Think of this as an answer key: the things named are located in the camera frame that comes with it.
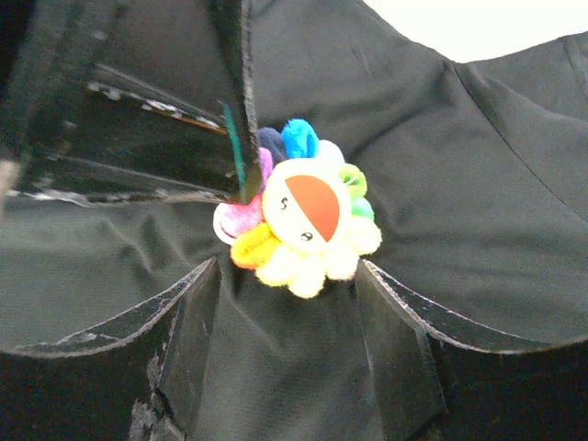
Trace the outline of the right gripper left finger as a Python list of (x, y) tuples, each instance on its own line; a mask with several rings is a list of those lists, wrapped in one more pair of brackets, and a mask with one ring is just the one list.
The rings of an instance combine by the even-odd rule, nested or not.
[(211, 258), (105, 322), (2, 352), (2, 439), (196, 439), (220, 282)]

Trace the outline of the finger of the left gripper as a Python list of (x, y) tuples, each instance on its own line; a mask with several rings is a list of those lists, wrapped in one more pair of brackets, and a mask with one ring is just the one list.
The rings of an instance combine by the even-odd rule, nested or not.
[(91, 207), (251, 201), (246, 1), (4, 1), (1, 192)]

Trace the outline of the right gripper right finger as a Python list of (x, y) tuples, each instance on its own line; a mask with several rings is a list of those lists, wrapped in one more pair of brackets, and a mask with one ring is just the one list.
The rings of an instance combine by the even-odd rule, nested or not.
[(371, 262), (356, 271), (388, 440), (584, 440), (587, 343), (546, 344), (462, 316)]

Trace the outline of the black polo shirt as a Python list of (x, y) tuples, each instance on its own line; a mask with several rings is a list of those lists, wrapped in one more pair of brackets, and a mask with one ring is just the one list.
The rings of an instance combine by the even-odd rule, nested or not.
[[(356, 271), (367, 260), (505, 333), (587, 343), (586, 35), (458, 63), (361, 1), (246, 2), (258, 157), (262, 128), (304, 119), (363, 172), (382, 242)], [(1, 192), (1, 354), (105, 322), (214, 258), (194, 440), (388, 440), (356, 273), (303, 299), (236, 266), (214, 212), (251, 201)]]

